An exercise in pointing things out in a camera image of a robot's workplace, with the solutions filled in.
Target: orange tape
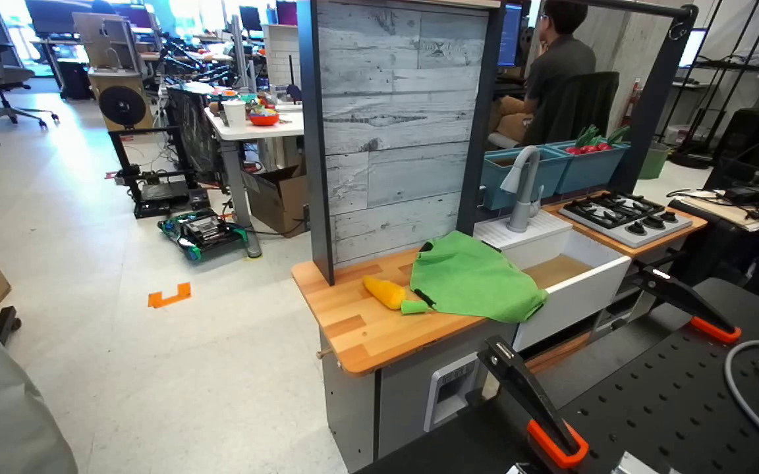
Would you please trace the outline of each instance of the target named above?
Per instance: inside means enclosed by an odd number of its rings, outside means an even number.
[[[560,446],[552,442],[535,420],[528,420],[528,424],[526,424],[526,438],[560,472],[576,470],[590,453],[590,442],[579,432],[573,432],[569,424],[565,424],[565,430],[569,430],[569,436],[571,436],[571,441],[576,446],[573,453],[564,453]]]
[[[190,300],[191,297],[191,284],[181,282],[175,284],[174,296],[162,296],[162,292],[148,292],[148,308],[162,308],[162,305],[174,305],[178,300]]]
[[[705,341],[714,341],[720,345],[734,345],[742,338],[742,330],[734,326],[733,332],[723,332],[701,316],[692,316],[688,326],[691,332],[704,334]]]

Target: dark shirt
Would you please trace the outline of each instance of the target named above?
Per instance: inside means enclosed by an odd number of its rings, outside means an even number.
[[[542,102],[544,96],[564,79],[576,74],[592,74],[596,56],[592,51],[573,39],[557,37],[528,70],[526,76],[526,100]]]

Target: cable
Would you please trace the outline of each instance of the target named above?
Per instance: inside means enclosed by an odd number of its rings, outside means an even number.
[[[745,350],[745,349],[759,349],[759,341],[745,341],[739,345],[734,345],[733,350],[727,350],[723,355],[723,382],[727,382],[727,391],[729,395],[737,400],[737,405],[745,412],[745,416],[759,426],[759,415],[745,404],[737,382],[733,379],[733,359]]]

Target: green cloth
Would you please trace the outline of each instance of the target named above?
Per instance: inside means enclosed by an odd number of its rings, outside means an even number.
[[[426,243],[411,268],[411,289],[439,314],[526,322],[544,292],[501,251],[461,232]]]

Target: person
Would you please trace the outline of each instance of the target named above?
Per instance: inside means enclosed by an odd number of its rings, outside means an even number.
[[[494,102],[494,131],[519,142],[535,108],[544,102],[544,96],[564,79],[596,71],[592,51],[573,39],[571,33],[588,18],[588,5],[581,0],[548,0],[536,21],[536,39],[542,54],[535,59],[523,100],[501,99]]]

